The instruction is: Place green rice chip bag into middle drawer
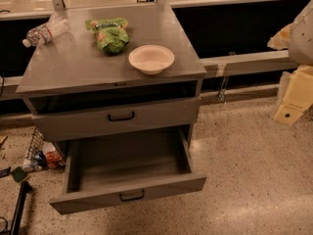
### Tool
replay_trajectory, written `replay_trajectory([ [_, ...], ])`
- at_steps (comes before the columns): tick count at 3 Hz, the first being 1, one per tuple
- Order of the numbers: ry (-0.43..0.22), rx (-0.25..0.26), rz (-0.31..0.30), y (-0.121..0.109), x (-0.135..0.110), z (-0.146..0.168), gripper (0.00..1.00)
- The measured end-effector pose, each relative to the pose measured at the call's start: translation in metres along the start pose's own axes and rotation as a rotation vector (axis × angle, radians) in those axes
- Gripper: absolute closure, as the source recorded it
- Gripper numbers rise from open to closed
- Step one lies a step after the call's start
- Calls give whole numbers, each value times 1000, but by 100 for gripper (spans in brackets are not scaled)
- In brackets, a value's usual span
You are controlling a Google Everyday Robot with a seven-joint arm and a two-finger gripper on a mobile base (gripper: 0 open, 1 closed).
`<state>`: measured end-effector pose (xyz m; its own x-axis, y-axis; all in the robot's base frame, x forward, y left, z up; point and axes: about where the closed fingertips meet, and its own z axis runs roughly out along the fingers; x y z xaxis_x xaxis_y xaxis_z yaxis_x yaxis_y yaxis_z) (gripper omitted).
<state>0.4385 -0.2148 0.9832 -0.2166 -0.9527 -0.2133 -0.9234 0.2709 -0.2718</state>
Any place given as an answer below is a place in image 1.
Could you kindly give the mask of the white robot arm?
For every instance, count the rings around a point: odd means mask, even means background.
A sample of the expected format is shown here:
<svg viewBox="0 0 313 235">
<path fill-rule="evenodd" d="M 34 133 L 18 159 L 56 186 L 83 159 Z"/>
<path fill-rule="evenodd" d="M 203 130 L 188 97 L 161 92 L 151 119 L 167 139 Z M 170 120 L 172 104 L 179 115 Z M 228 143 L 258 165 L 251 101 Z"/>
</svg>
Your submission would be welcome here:
<svg viewBox="0 0 313 235">
<path fill-rule="evenodd" d="M 267 43 L 275 50 L 287 49 L 289 58 L 298 63 L 293 73 L 282 76 L 279 98 L 282 100 L 274 120 L 293 125 L 313 105 L 313 0 Z"/>
</svg>

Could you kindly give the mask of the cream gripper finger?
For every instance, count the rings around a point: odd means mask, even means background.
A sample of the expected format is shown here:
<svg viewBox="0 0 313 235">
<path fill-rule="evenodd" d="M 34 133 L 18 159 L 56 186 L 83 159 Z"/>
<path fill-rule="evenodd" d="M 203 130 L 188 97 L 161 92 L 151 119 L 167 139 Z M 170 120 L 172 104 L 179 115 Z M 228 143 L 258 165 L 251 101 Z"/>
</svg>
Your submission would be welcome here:
<svg viewBox="0 0 313 235">
<path fill-rule="evenodd" d="M 267 46 L 274 50 L 288 49 L 290 45 L 290 34 L 291 24 L 288 24 L 270 38 Z"/>
<path fill-rule="evenodd" d="M 313 67 L 300 65 L 293 73 L 284 71 L 278 90 L 278 109 L 273 120 L 293 125 L 313 105 Z"/>
</svg>

